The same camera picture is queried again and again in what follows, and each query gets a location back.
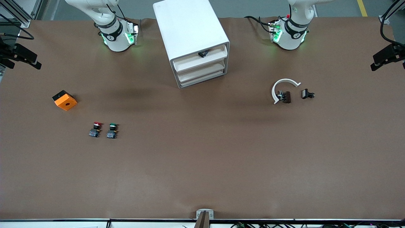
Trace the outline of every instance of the wires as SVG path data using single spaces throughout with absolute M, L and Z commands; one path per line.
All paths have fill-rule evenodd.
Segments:
M 390 12 L 390 10 L 391 10 L 399 1 L 401 1 L 401 0 L 396 0 L 396 1 L 388 8 L 388 10 L 384 13 L 384 15 L 382 15 L 382 17 L 381 17 L 381 25 L 380 25 L 380 34 L 381 34 L 381 36 L 382 36 L 382 38 L 383 38 L 384 40 L 386 40 L 386 41 L 388 41 L 388 42 L 390 42 L 390 43 L 392 43 L 392 44 L 395 44 L 395 45 L 397 45 L 397 46 L 405 47 L 404 44 L 401 44 L 401 43 L 399 43 L 399 42 L 396 42 L 396 41 L 393 41 L 393 40 L 391 40 L 391 39 L 388 39 L 388 38 L 384 35 L 384 22 L 385 22 L 385 20 L 386 20 L 386 18 L 387 18 L 388 12 Z
M 403 6 L 405 2 L 402 2 L 387 18 L 390 18 L 401 6 Z
M 262 21 L 260 20 L 260 17 L 259 17 L 259 19 L 256 19 L 256 18 L 254 18 L 254 17 L 252 17 L 252 16 L 246 16 L 246 17 L 244 17 L 244 18 L 252 18 L 252 19 L 255 20 L 256 22 L 258 22 L 266 32 L 271 33 L 271 34 L 276 34 L 275 32 L 269 31 L 269 30 L 267 30 L 267 29 L 264 27 L 265 25 L 268 26 L 269 24 L 262 22 Z
M 110 228 L 110 227 L 111 227 L 111 219 L 109 219 L 109 220 L 107 221 L 107 225 L 106 225 L 105 228 Z
M 252 17 L 252 16 L 246 16 L 246 17 L 244 17 L 244 18 L 251 18 L 251 19 L 255 20 L 256 22 L 260 23 L 260 25 L 262 26 L 262 28 L 263 28 L 266 32 L 271 33 L 271 34 L 276 34 L 276 32 L 269 31 L 269 30 L 267 30 L 267 29 L 264 27 L 265 25 L 268 26 L 269 23 L 272 23 L 272 22 L 274 22 L 275 20 L 274 20 L 274 21 L 270 21 L 269 23 L 264 23 L 264 22 L 262 22 L 262 21 L 260 20 L 260 17 L 259 17 L 259 19 L 256 19 L 255 17 Z M 290 18 L 287 18 L 286 20 L 284 20 L 282 17 L 278 16 L 278 19 L 279 19 L 279 20 L 282 20 L 282 21 L 284 21 L 284 22 L 287 22 Z
M 112 10 L 108 4 L 106 4 L 106 5 L 107 5 L 108 9 L 109 9 L 116 17 L 118 17 L 118 18 L 120 18 L 120 19 L 123 19 L 123 20 L 125 20 L 126 22 L 129 22 L 128 19 L 125 18 L 124 13 L 122 12 L 122 10 L 121 10 L 121 8 L 120 8 L 119 5 L 117 5 L 117 6 L 118 6 L 119 11 L 121 11 L 122 17 L 117 16 L 117 14 L 116 14 L 117 12 L 115 12 L 114 10 Z
M 259 225 L 259 228 L 296 228 L 295 226 L 286 223 L 284 221 L 270 221 L 269 223 L 258 222 L 257 224 Z M 235 226 L 237 226 L 237 228 L 257 228 L 257 226 L 254 226 L 253 224 L 246 222 L 237 222 L 236 224 L 231 226 L 231 228 L 234 228 Z
M 23 29 L 23 28 L 20 28 L 20 26 L 18 26 L 16 23 L 12 22 L 12 21 L 11 21 L 10 19 L 8 19 L 7 17 L 3 16 L 3 14 L 0 13 L 0 16 L 1 16 L 2 18 L 4 18 L 6 21 L 10 22 L 10 23 L 11 23 L 12 25 L 14 25 L 15 27 L 17 27 L 17 28 L 23 30 L 23 31 L 24 31 L 28 36 L 30 36 L 30 37 L 22 37 L 22 36 L 17 36 L 17 35 L 13 35 L 13 34 L 7 34 L 7 33 L 3 33 L 3 34 L 0 34 L 0 35 L 7 36 L 7 37 L 16 37 L 16 38 L 21 38 L 21 39 L 27 39 L 27 40 L 33 40 L 33 39 L 34 39 L 34 37 L 33 37 L 29 32 L 27 32 L 27 31 L 26 31 L 25 29 Z

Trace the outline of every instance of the yellow floor line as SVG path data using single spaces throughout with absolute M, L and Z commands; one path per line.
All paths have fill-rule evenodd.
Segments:
M 363 0 L 357 0 L 358 7 L 360 8 L 361 15 L 367 17 L 366 8 L 364 7 Z

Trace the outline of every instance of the gray floor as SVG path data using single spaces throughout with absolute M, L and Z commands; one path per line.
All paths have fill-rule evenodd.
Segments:
M 121 0 L 119 2 L 125 16 L 135 19 L 155 18 L 152 4 L 160 0 Z M 289 12 L 287 0 L 211 0 L 218 17 L 269 17 L 286 15 Z M 64 0 L 49 0 L 48 9 L 43 15 L 45 20 L 89 20 L 78 9 Z M 318 5 L 320 17 L 361 17 L 356 0 L 335 0 Z
M 392 0 L 364 0 L 364 6 L 369 17 L 383 15 L 391 4 Z M 405 9 L 399 10 L 391 16 L 389 21 L 394 29 L 395 40 L 405 43 Z

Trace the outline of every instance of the green led light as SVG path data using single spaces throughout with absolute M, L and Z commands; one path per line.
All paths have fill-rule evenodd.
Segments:
M 102 39 L 104 40 L 104 44 L 107 45 L 107 41 L 105 41 L 104 35 L 101 34 Z
M 304 39 L 305 39 L 305 35 L 307 34 L 307 32 L 305 31 L 305 33 L 304 33 L 304 35 L 303 35 L 303 38 L 302 38 L 302 40 L 301 40 L 301 43 L 302 42 L 304 42 Z
M 125 33 L 126 38 L 128 40 L 129 44 L 133 44 L 134 43 L 134 36 L 132 36 L 131 34 Z
M 280 37 L 282 34 L 283 34 L 283 31 L 281 29 L 279 29 L 278 32 L 274 35 L 274 42 L 278 42 L 280 40 Z

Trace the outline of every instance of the black cable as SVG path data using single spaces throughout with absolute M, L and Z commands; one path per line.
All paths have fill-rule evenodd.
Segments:
M 117 4 L 117 6 L 118 6 L 119 11 L 120 11 L 121 14 L 122 14 L 122 18 L 123 18 L 124 20 L 128 21 L 128 20 L 125 18 L 125 15 L 124 15 L 124 13 L 123 13 L 122 10 L 121 10 L 121 7 L 120 7 L 118 4 Z
M 390 18 L 404 4 L 405 4 L 405 2 L 401 3 L 387 18 Z
M 284 228 L 284 227 L 282 227 L 281 225 L 279 225 L 279 224 L 275 224 L 273 227 L 271 227 L 271 228 L 276 228 L 276 227 L 280 227 L 280 228 Z
M 246 16 L 246 17 L 244 17 L 244 18 L 251 18 L 251 19 L 255 20 L 257 23 L 261 23 L 261 24 L 264 24 L 264 25 L 269 25 L 269 24 L 266 24 L 266 23 L 264 23 L 264 22 L 261 22 L 260 20 L 257 20 L 255 17 L 252 17 L 252 16 Z
M 255 226 L 253 226 L 252 224 L 250 224 L 250 223 L 245 223 L 248 227 L 250 227 L 250 228 L 256 228 Z
M 286 228 L 296 228 L 295 226 L 293 226 L 289 223 L 283 222 L 283 221 L 274 221 L 274 223 L 277 223 L 278 225 L 280 225 L 280 224 L 284 225 L 284 226 L 286 226 Z
M 265 223 L 257 223 L 259 225 L 259 228 L 267 228 Z
M 356 227 L 356 226 L 358 226 L 358 225 L 360 225 L 360 224 L 362 224 L 362 223 L 364 223 L 364 221 L 362 221 L 362 222 L 359 222 L 359 223 L 357 223 L 356 225 L 354 225 L 354 226 L 351 226 L 351 227 Z
M 260 25 L 262 26 L 262 28 L 263 28 L 266 32 L 271 33 L 271 34 L 276 34 L 275 32 L 269 31 L 269 30 L 267 30 L 267 29 L 264 27 L 262 21 L 260 20 L 260 17 L 259 17 L 259 22 L 260 22 Z
M 383 223 L 377 223 L 377 222 L 370 222 L 370 223 L 375 224 L 378 228 L 383 228 L 383 227 L 390 228 L 390 226 L 383 224 Z
M 401 1 L 401 0 L 396 0 L 396 1 L 388 8 L 388 10 L 385 12 L 385 14 L 382 15 L 382 18 L 381 18 L 381 25 L 380 25 L 380 34 L 381 34 L 381 37 L 382 37 L 384 40 L 386 40 L 386 41 L 388 41 L 388 42 L 390 42 L 390 43 L 392 43 L 392 44 L 395 44 L 395 45 L 397 45 L 397 46 L 405 47 L 404 44 L 401 44 L 401 43 L 399 43 L 399 42 L 396 42 L 396 41 L 393 41 L 393 40 L 391 40 L 391 39 L 388 39 L 388 38 L 384 35 L 384 22 L 385 22 L 385 20 L 386 20 L 386 18 L 387 18 L 387 14 L 388 14 L 388 12 L 394 7 L 394 5 L 396 5 L 399 1 Z
M 123 20 L 129 22 L 128 19 L 126 19 L 125 16 L 124 16 L 124 14 L 122 13 L 122 10 L 121 10 L 121 8 L 119 7 L 119 5 L 117 5 L 117 6 L 118 6 L 119 10 L 121 11 L 123 17 L 117 16 L 117 12 L 115 12 L 114 10 L 112 10 L 108 4 L 106 4 L 106 5 L 107 5 L 108 9 L 109 9 L 116 17 L 118 17 L 118 18 L 120 18 L 120 19 L 123 19 Z
M 109 9 L 113 14 L 116 13 L 114 10 L 112 10 L 112 9 L 110 8 L 110 6 L 109 6 L 108 4 L 106 4 L 106 5 L 107 5 L 108 9 Z
M 111 227 L 111 219 L 109 219 L 108 221 L 107 221 L 107 225 L 106 225 L 106 228 L 110 228 Z
M 22 36 L 16 36 L 16 35 L 13 35 L 13 34 L 3 33 L 4 36 L 7 36 L 7 37 L 17 37 L 17 38 L 27 39 L 27 40 L 33 40 L 33 39 L 34 39 L 34 37 L 31 35 L 31 33 L 27 32 L 27 31 L 26 31 L 25 29 L 23 29 L 23 28 L 20 28 L 16 23 L 12 22 L 11 20 L 9 20 L 9 19 L 6 18 L 5 16 L 3 16 L 3 14 L 0 13 L 0 16 L 1 16 L 2 18 L 4 18 L 6 21 L 10 22 L 10 23 L 11 23 L 12 25 L 14 25 L 15 27 L 17 27 L 17 28 L 23 30 L 23 31 L 24 31 L 28 36 L 30 36 L 30 37 L 22 37 Z

